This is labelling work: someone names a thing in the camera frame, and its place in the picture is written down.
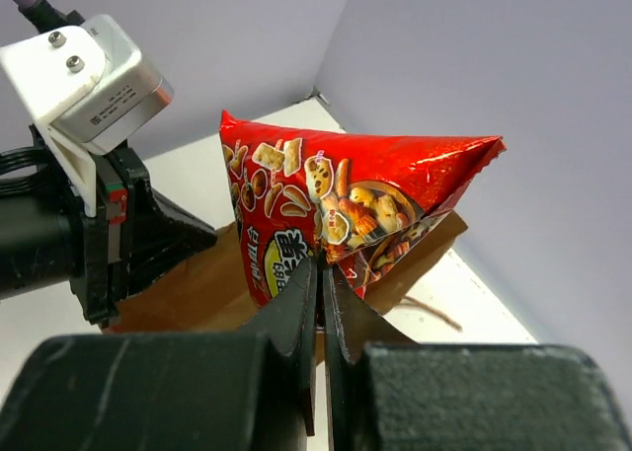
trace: bolt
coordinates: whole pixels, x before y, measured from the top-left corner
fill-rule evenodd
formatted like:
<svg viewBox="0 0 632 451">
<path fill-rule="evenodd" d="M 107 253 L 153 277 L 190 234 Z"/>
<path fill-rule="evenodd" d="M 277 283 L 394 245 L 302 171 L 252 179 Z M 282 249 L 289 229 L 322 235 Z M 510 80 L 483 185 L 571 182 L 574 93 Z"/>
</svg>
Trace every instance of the bolt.
<svg viewBox="0 0 632 451">
<path fill-rule="evenodd" d="M 48 42 L 52 44 L 53 47 L 59 48 L 66 43 L 66 37 L 61 34 L 61 32 L 53 32 L 48 36 Z"/>
<path fill-rule="evenodd" d="M 84 63 L 83 59 L 81 59 L 79 56 L 70 56 L 66 60 L 66 66 L 73 73 L 78 73 L 79 71 L 83 69 L 85 65 L 86 63 Z"/>
</svg>

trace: white table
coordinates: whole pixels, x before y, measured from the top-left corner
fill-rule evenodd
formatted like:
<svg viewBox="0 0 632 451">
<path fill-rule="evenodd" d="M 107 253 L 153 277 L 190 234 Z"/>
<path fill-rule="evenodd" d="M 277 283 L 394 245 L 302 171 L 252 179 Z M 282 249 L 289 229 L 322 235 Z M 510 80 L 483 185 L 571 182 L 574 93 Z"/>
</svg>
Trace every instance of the white table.
<svg viewBox="0 0 632 451">
<path fill-rule="evenodd" d="M 261 121 L 341 131 L 336 121 L 314 100 L 272 113 Z M 156 156 L 145 163 L 154 187 L 192 214 L 217 227 L 233 221 L 217 135 Z M 534 342 L 529 332 L 455 251 L 449 251 L 414 285 L 409 295 L 439 308 L 463 326 L 463 332 L 458 333 L 418 308 L 400 306 L 386 315 L 388 321 L 414 340 Z M 4 396 L 24 360 L 44 339 L 97 331 L 97 328 L 84 322 L 79 303 L 67 283 L 3 301 L 0 304 L 0 338 L 3 338 L 0 349 L 0 396 Z M 321 365 L 317 369 L 317 436 L 310 438 L 310 450 L 327 449 L 324 377 Z"/>
</svg>

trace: snack package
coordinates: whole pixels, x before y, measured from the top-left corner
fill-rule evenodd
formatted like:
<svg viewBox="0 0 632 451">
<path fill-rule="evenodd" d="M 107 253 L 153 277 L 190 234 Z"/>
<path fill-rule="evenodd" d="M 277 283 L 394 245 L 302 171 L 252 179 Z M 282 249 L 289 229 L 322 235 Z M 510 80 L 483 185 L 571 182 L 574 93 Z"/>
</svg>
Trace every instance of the snack package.
<svg viewBox="0 0 632 451">
<path fill-rule="evenodd" d="M 327 253 L 361 296 L 454 207 L 502 138 L 333 133 L 237 120 L 219 134 L 246 277 L 259 306 Z"/>
</svg>

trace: wall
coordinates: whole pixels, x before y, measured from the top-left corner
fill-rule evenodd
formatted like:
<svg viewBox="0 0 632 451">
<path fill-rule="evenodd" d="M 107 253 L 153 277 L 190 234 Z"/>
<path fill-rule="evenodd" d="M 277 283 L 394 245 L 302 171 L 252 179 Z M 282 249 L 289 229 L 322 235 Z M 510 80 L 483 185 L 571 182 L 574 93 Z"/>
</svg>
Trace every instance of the wall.
<svg viewBox="0 0 632 451">
<path fill-rule="evenodd" d="M 143 156 L 213 133 L 220 111 L 243 117 L 307 96 L 346 0 L 49 0 L 84 17 L 112 15 L 176 89 L 131 139 Z M 35 30 L 0 0 L 0 45 Z M 0 151 L 29 143 L 29 119 L 0 75 Z"/>
<path fill-rule="evenodd" d="M 632 416 L 632 0 L 349 0 L 317 86 L 348 130 L 503 134 L 463 255 Z"/>
</svg>

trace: white bracket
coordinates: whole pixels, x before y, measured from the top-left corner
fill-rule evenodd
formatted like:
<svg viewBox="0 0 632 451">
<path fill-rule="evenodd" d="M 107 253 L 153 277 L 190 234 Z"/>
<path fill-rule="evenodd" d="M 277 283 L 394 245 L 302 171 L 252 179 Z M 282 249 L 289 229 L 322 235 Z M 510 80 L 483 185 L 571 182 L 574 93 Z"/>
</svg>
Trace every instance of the white bracket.
<svg viewBox="0 0 632 451">
<path fill-rule="evenodd" d="M 62 45 L 49 41 L 52 32 L 0 48 L 0 65 L 33 119 L 44 143 L 81 195 L 86 215 L 97 215 L 97 169 L 91 155 L 51 126 L 99 83 L 106 69 L 106 55 L 81 27 L 57 30 Z M 67 64 L 78 56 L 82 68 Z"/>
</svg>

